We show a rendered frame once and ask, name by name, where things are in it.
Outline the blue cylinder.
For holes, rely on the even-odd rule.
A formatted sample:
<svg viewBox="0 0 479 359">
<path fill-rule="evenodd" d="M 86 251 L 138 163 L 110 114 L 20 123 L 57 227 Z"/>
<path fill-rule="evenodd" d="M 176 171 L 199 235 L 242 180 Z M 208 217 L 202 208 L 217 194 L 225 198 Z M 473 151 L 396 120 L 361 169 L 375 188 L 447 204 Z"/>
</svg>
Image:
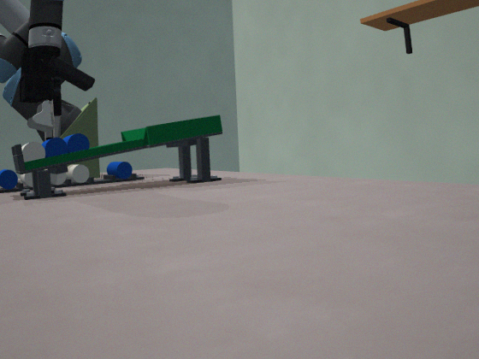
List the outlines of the blue cylinder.
<svg viewBox="0 0 479 359">
<path fill-rule="evenodd" d="M 86 150 L 86 149 L 89 149 L 90 147 L 88 138 L 81 133 L 76 133 L 76 134 L 67 136 L 63 140 L 67 143 L 68 153 L 78 151 L 78 150 Z"/>
<path fill-rule="evenodd" d="M 42 143 L 45 149 L 45 157 L 57 156 L 68 153 L 68 146 L 62 138 L 51 138 Z"/>
<path fill-rule="evenodd" d="M 132 166 L 128 162 L 111 162 L 107 167 L 107 174 L 115 175 L 116 179 L 127 179 L 132 171 Z"/>
<path fill-rule="evenodd" d="M 18 182 L 17 174 L 12 170 L 4 170 L 7 171 L 0 171 L 0 186 L 7 190 L 13 189 Z"/>
</svg>

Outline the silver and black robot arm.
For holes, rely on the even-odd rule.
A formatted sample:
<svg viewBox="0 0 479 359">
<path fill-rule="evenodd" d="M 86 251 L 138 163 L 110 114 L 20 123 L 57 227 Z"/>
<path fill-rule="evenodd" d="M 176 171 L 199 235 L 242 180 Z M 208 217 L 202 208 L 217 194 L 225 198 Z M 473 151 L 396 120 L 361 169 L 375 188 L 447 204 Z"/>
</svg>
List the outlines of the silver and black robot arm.
<svg viewBox="0 0 479 359">
<path fill-rule="evenodd" d="M 48 67 L 60 74 L 61 84 L 66 80 L 87 91 L 95 82 L 93 77 L 77 68 L 82 61 L 80 50 L 62 32 L 63 1 L 31 0 L 29 12 L 18 0 L 0 0 L 0 23 L 11 34 L 6 38 L 0 33 L 0 83 L 9 80 L 3 89 L 3 98 L 26 120 L 37 114 L 37 107 L 43 102 L 20 102 L 21 52 L 24 48 L 39 45 L 60 48 L 59 58 L 53 56 Z M 61 136 L 81 112 L 62 100 Z"/>
</svg>

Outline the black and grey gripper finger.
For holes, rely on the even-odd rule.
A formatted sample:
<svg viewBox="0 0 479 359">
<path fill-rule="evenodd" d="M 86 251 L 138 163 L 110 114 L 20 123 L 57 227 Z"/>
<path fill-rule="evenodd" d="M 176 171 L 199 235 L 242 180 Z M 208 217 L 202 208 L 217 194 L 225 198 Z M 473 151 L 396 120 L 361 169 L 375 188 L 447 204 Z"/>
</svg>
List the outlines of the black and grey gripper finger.
<svg viewBox="0 0 479 359">
<path fill-rule="evenodd" d="M 40 105 L 37 107 L 37 114 L 38 114 L 39 112 L 41 112 L 41 111 L 42 111 L 42 104 L 40 104 Z M 28 119 L 27 125 L 28 125 L 30 128 L 32 128 L 32 129 L 36 129 L 36 130 L 39 130 L 39 131 L 43 131 L 43 132 L 44 132 L 44 138 L 45 138 L 45 140 L 52 138 L 52 129 L 50 129 L 50 128 L 48 128 L 48 127 L 41 127 L 41 126 L 36 125 L 35 123 L 33 123 L 33 117 L 31 117 L 30 119 Z"/>
<path fill-rule="evenodd" d="M 62 96 L 60 83 L 52 89 L 51 101 L 42 103 L 42 111 L 33 117 L 33 122 L 42 127 L 53 129 L 53 138 L 61 137 Z"/>
</svg>

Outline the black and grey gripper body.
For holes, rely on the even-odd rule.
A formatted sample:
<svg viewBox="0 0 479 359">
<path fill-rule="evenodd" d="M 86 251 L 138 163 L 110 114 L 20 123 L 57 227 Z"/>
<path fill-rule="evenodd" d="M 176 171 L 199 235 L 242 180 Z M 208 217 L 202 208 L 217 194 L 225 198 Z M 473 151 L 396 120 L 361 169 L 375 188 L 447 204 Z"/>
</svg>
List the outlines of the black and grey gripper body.
<svg viewBox="0 0 479 359">
<path fill-rule="evenodd" d="M 53 56 L 60 56 L 60 48 L 50 45 L 39 45 L 23 49 L 21 52 L 20 102 L 37 103 L 44 100 L 51 101 L 52 89 L 55 88 L 55 83 L 60 83 L 61 89 L 60 74 L 48 67 Z M 41 61 L 40 57 L 43 61 Z M 40 98 L 42 99 L 40 100 Z"/>
</svg>

